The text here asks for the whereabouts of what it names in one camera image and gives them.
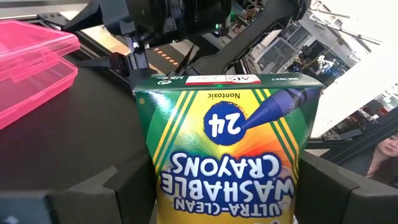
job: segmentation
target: dark hair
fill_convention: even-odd
[[[391,185],[391,181],[397,177],[398,157],[394,157],[384,161],[371,178],[383,184]]]

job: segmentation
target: translucent pink container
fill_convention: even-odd
[[[69,88],[77,68],[61,56],[80,48],[66,32],[0,21],[0,129]]]

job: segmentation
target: crayon box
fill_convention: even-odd
[[[134,89],[157,223],[293,223],[323,86],[299,73],[151,77]]]

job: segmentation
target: plastic container lid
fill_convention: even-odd
[[[19,21],[0,21],[0,81],[19,82],[80,48],[76,36]]]

